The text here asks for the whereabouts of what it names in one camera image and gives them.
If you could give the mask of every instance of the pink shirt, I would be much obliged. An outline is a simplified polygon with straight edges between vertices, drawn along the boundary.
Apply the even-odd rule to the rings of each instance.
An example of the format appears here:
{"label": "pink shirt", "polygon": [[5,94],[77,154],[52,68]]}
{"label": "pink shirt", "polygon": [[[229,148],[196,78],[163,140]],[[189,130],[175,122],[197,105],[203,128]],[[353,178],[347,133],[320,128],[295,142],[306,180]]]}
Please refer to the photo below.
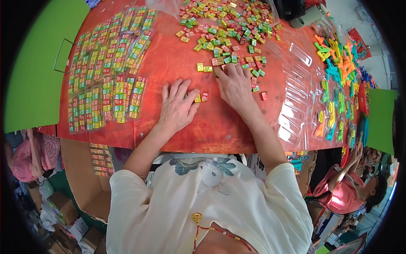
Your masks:
{"label": "pink shirt", "polygon": [[[34,133],[35,144],[41,157],[41,166],[47,171],[56,168],[60,150],[60,139],[42,133]],[[14,166],[11,169],[13,175],[22,182],[30,182],[37,177],[32,176],[32,152],[30,140],[26,139],[15,150]]]}
{"label": "pink shirt", "polygon": [[[328,191],[328,181],[338,174],[338,171],[334,168],[336,166],[339,167],[339,165],[336,164],[330,168],[326,177],[315,188],[313,196],[317,197]],[[357,174],[350,172],[348,175],[354,180],[354,183],[365,187],[365,183]],[[341,182],[337,183],[332,193],[320,198],[319,201],[326,204],[325,206],[323,203],[320,203],[322,206],[339,214],[352,213],[364,204],[364,201],[359,198],[356,189],[346,176],[344,176]]]}

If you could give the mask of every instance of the cardboard box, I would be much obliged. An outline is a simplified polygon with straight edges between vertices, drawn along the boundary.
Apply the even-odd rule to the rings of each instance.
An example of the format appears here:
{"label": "cardboard box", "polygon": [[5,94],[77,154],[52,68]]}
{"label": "cardboard box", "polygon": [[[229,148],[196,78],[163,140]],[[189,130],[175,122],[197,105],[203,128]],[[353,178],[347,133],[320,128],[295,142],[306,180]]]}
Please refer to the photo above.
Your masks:
{"label": "cardboard box", "polygon": [[79,217],[71,224],[68,231],[79,242],[88,230],[89,227],[86,225],[83,218]]}
{"label": "cardboard box", "polygon": [[103,239],[94,254],[107,254],[106,241]]}
{"label": "cardboard box", "polygon": [[48,202],[57,218],[65,225],[70,225],[79,216],[73,201],[60,191],[52,194]]}
{"label": "cardboard box", "polygon": [[66,178],[79,209],[107,223],[111,199],[110,177],[95,175],[89,146],[87,142],[61,139]]}
{"label": "cardboard box", "polygon": [[39,193],[39,187],[37,185],[28,185],[28,191],[30,192],[30,196],[35,204],[35,207],[37,208],[39,214],[41,214],[42,195]]}
{"label": "cardboard box", "polygon": [[60,225],[54,224],[53,227],[55,232],[52,234],[52,238],[59,244],[64,253],[73,254],[77,250],[79,250],[79,253],[82,252],[76,240],[64,234]]}
{"label": "cardboard box", "polygon": [[92,249],[96,250],[100,242],[103,239],[103,234],[97,230],[95,227],[92,227],[89,232],[87,232],[83,241]]}

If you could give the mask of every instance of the hand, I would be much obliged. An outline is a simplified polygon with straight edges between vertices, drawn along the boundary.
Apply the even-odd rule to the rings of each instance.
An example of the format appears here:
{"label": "hand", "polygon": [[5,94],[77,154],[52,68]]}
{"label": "hand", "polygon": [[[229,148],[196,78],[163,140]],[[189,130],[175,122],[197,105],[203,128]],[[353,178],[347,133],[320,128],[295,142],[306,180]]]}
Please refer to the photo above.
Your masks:
{"label": "hand", "polygon": [[166,83],[162,89],[162,109],[157,126],[162,127],[162,131],[172,137],[176,132],[190,124],[199,108],[200,103],[193,103],[200,93],[198,89],[191,91],[184,98],[190,85],[190,79],[182,82],[178,79],[173,83],[169,91],[169,84]]}
{"label": "hand", "polygon": [[362,152],[363,152],[363,146],[361,143],[361,140],[358,142],[357,146],[353,149],[352,153],[351,153],[351,160],[350,160],[350,164],[353,165],[355,163],[359,163],[359,161],[361,160],[361,156],[362,156]]}
{"label": "hand", "polygon": [[251,73],[240,65],[228,63],[224,67],[215,67],[216,81],[220,96],[240,115],[249,113],[252,106],[257,106],[252,96]]}

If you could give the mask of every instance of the gold pendant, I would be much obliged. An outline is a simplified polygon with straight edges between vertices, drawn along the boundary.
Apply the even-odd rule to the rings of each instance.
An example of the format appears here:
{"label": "gold pendant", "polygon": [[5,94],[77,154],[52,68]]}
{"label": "gold pendant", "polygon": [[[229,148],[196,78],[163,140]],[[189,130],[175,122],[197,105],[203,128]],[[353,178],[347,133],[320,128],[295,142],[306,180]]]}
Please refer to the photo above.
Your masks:
{"label": "gold pendant", "polygon": [[203,215],[201,213],[194,213],[192,214],[192,220],[199,225],[199,222],[203,219]]}

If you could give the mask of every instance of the white t-shirt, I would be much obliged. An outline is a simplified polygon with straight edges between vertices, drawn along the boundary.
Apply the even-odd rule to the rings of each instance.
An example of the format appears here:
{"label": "white t-shirt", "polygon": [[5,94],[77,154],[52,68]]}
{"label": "white t-shirt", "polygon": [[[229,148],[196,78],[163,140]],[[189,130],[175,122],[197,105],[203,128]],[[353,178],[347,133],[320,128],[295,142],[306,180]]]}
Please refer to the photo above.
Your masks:
{"label": "white t-shirt", "polygon": [[[109,254],[191,254],[193,213],[203,215],[200,226],[216,222],[260,254],[305,254],[311,244],[313,225],[290,163],[264,183],[233,159],[172,159],[157,168],[151,189],[128,170],[114,173],[110,185]],[[199,231],[197,245],[207,232]]]}

